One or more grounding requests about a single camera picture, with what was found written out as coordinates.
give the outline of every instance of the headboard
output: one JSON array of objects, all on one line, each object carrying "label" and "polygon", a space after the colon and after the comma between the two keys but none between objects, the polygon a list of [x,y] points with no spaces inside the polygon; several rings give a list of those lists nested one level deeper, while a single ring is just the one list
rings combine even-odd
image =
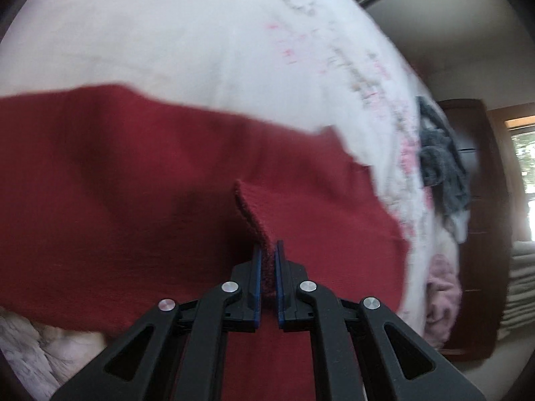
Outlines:
[{"label": "headboard", "polygon": [[509,278],[512,225],[504,167],[484,104],[439,103],[457,133],[470,173],[468,238],[459,246],[461,310],[442,353],[456,362],[490,357],[496,344]]}]

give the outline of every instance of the red fabric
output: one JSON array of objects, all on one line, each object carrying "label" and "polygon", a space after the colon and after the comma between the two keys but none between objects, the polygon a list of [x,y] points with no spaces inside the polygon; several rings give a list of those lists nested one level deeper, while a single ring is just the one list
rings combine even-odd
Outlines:
[{"label": "red fabric", "polygon": [[[277,239],[339,297],[401,299],[407,246],[332,130],[81,88],[0,100],[0,170],[0,305],[41,323],[120,333]],[[308,335],[262,317],[230,337],[225,399],[313,399]]]}]

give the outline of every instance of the wall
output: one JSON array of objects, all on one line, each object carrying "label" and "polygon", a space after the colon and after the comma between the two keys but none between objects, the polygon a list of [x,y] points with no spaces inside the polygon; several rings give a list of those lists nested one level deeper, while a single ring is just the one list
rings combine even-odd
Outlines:
[{"label": "wall", "polygon": [[487,109],[535,102],[535,46],[431,73],[426,84],[437,101],[482,99]]},{"label": "wall", "polygon": [[367,11],[425,79],[533,49],[507,0],[379,0]]}]

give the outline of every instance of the white bedsheet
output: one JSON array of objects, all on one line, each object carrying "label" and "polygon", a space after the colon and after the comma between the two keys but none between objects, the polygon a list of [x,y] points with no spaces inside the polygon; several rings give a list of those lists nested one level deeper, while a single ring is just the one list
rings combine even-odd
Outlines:
[{"label": "white bedsheet", "polygon": [[120,82],[303,131],[334,125],[410,242],[399,315],[418,333],[434,255],[416,95],[354,0],[29,0],[0,44],[0,95]]}]

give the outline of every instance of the window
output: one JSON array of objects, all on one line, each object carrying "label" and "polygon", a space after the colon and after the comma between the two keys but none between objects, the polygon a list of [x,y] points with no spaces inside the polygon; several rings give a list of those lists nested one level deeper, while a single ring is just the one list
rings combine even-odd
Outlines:
[{"label": "window", "polygon": [[[535,207],[529,206],[533,203],[529,204],[529,196],[526,196],[526,191],[531,193],[532,190],[531,187],[528,188],[530,182],[526,178],[533,175],[533,171],[527,167],[531,159],[531,148],[528,148],[530,143],[527,142],[532,140],[532,135],[520,139],[517,136],[535,132],[535,103],[498,108],[489,111],[488,116],[504,164],[510,194],[513,241],[529,241],[532,237],[535,238],[535,227],[530,227],[535,226]],[[526,160],[523,162],[524,169],[520,165],[519,156]]]},{"label": "window", "polygon": [[529,206],[529,223],[531,229],[531,239],[535,239],[535,125],[527,127],[511,128],[513,121],[507,121],[510,128],[511,139],[515,147],[516,158],[520,163],[522,181]]}]

